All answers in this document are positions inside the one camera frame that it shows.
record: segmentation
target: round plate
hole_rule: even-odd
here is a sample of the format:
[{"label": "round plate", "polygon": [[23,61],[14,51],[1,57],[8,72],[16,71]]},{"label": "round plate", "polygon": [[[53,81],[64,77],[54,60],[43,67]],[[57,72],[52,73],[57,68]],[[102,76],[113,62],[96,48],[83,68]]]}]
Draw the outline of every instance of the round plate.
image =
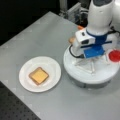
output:
[{"label": "round plate", "polygon": [[[63,61],[67,73],[75,80],[85,84],[102,84],[110,81],[118,73],[120,68],[119,62],[114,63],[110,61],[108,57],[107,57],[108,64],[102,62],[105,58],[106,57],[103,56],[100,59],[94,61],[95,66],[94,74],[90,74],[86,72],[86,70],[83,70],[76,66],[75,65],[76,58],[71,56],[71,54],[69,53],[69,49],[65,51]],[[89,69],[89,63],[90,62],[84,65],[84,67],[86,67],[87,70]]]},{"label": "round plate", "polygon": [[[49,74],[49,78],[40,85],[36,85],[29,74],[41,67]],[[31,92],[44,92],[53,88],[60,80],[61,68],[59,64],[49,57],[36,57],[26,62],[20,70],[19,81],[21,85]]]}]

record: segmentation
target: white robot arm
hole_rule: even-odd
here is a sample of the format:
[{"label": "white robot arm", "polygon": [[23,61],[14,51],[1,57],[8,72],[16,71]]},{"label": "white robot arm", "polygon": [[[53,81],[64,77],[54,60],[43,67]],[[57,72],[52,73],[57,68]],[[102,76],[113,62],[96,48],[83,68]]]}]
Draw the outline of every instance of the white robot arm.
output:
[{"label": "white robot arm", "polygon": [[75,34],[70,53],[76,58],[93,58],[103,55],[117,45],[120,33],[111,29],[112,21],[120,21],[119,0],[92,0],[88,26]]}]

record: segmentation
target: bread slice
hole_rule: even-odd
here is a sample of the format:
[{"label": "bread slice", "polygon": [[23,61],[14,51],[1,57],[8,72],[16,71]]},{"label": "bread slice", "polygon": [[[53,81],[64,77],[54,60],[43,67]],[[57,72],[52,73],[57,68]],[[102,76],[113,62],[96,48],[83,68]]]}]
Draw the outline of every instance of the bread slice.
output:
[{"label": "bread slice", "polygon": [[34,70],[29,74],[29,77],[33,80],[36,85],[40,85],[44,82],[48,77],[48,73],[46,73],[41,67]]}]

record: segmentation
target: gray table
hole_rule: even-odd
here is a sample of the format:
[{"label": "gray table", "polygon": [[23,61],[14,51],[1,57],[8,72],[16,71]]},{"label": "gray table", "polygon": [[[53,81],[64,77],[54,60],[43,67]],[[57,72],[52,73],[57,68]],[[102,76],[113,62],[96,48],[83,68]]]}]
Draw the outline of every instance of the gray table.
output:
[{"label": "gray table", "polygon": [[[51,12],[0,47],[0,80],[42,120],[119,120],[120,75],[105,88],[86,90],[74,85],[63,67],[68,38],[77,26]],[[19,83],[19,71],[29,59],[49,56],[61,65],[56,87],[32,93]]]}]

